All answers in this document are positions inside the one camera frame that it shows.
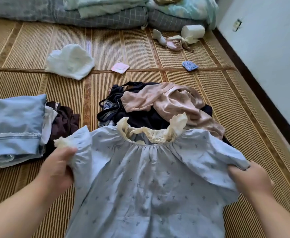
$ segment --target hand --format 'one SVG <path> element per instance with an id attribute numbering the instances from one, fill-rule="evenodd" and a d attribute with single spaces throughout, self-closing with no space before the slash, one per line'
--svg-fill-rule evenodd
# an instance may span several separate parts
<path id="1" fill-rule="evenodd" d="M 268 176 L 266 170 L 259 164 L 251 161 L 251 166 L 246 171 L 242 171 L 236 166 L 229 165 L 230 177 L 249 202 L 254 196 L 266 196 L 274 199 L 273 181 Z"/>
<path id="2" fill-rule="evenodd" d="M 76 148 L 57 148 L 42 164 L 36 180 L 50 199 L 55 200 L 72 185 L 73 175 L 67 162 L 76 151 Z"/>

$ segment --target dark brown garment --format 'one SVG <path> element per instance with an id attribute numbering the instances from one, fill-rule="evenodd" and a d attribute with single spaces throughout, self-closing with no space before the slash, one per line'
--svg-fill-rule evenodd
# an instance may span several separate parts
<path id="1" fill-rule="evenodd" d="M 50 138 L 46 145 L 45 157 L 55 150 L 54 140 L 73 134 L 79 129 L 80 121 L 80 115 L 73 114 L 72 109 L 67 106 L 61 106 L 60 103 L 54 101 L 48 102 L 46 105 L 57 111 L 58 115 L 52 123 Z"/>

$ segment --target pink fabric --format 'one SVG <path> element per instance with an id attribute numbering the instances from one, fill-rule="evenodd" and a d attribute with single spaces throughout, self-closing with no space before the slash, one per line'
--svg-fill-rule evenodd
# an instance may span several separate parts
<path id="1" fill-rule="evenodd" d="M 149 111 L 153 106 L 168 122 L 174 115 L 186 113 L 188 117 L 186 129 L 205 129 L 214 137 L 221 140 L 223 138 L 224 127 L 200 110 L 205 103 L 194 88 L 164 82 L 145 86 L 138 93 L 124 92 L 121 101 L 126 112 Z"/>

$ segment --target dark baseboard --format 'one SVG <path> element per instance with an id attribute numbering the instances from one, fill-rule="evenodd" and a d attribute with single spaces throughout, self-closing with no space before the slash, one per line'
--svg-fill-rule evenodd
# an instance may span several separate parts
<path id="1" fill-rule="evenodd" d="M 239 72 L 244 77 L 247 84 L 250 86 L 256 97 L 259 99 L 267 113 L 270 115 L 278 129 L 281 131 L 282 135 L 285 137 L 287 142 L 290 144 L 290 125 L 287 120 L 282 116 L 280 111 L 276 108 L 274 103 L 268 97 L 266 92 L 260 86 L 260 84 L 256 81 L 250 70 L 246 67 L 246 65 L 242 62 L 240 57 L 236 54 L 227 40 L 223 37 L 220 31 L 216 28 L 213 31 L 214 35 L 218 39 L 219 43 L 228 54 L 230 59 L 233 61 L 234 65 L 237 67 Z"/>

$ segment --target white sock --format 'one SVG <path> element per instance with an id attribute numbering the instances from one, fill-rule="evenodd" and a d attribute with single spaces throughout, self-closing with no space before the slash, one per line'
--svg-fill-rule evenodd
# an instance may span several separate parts
<path id="1" fill-rule="evenodd" d="M 156 30 L 156 29 L 153 30 L 153 39 L 157 39 L 159 44 L 162 45 L 162 46 L 166 46 L 167 45 L 166 38 L 164 38 L 163 35 L 161 34 L 161 32 Z"/>

